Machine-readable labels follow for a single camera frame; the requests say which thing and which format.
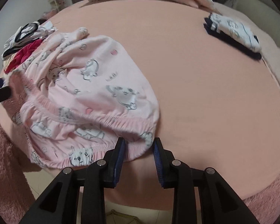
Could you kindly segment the pink cartoon print pajama pants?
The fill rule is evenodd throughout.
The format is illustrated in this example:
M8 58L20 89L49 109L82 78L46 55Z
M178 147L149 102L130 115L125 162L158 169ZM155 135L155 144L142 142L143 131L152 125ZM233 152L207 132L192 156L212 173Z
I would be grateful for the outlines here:
M20 147L42 168L88 166L127 142L132 161L152 145L159 105L125 48L86 28L57 33L10 72L4 101Z

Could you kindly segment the folded white navy clothes stack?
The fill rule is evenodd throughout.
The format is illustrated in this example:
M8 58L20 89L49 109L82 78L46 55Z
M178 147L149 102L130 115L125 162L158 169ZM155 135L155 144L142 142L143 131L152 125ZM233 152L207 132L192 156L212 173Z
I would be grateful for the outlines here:
M206 32L254 60L262 58L258 37L243 23L217 13L204 18Z

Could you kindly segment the magenta red garment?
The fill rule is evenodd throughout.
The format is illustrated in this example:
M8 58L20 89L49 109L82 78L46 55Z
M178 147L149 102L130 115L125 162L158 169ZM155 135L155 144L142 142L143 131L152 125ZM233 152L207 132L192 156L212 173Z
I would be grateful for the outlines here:
M37 39L25 45L19 51L7 56L6 59L3 60L4 73L8 74L25 62L25 60L27 60L30 55L32 55L32 53L42 44L42 42L42 39Z

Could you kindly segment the white black garment pile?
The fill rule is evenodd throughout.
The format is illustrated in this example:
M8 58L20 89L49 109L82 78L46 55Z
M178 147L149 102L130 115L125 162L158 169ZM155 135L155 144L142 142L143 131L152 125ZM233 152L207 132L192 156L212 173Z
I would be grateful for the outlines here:
M16 33L4 43L2 60L38 39L46 39L56 30L50 21L45 22L44 25L41 25L39 21L34 21L25 26L20 26Z

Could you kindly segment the pink fluffy blanket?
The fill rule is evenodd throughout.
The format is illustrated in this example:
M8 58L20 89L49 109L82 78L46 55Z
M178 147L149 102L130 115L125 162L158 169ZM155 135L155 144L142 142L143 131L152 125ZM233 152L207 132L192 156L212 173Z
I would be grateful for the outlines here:
M6 223L19 223L35 197L25 172L38 171L15 146L0 125L0 215Z

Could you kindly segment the beige upholstered headboard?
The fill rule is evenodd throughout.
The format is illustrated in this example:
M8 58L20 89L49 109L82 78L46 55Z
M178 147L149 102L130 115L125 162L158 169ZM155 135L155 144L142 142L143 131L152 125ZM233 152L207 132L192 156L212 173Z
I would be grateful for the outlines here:
M246 15L280 48L280 11L272 0L235 0L233 9Z

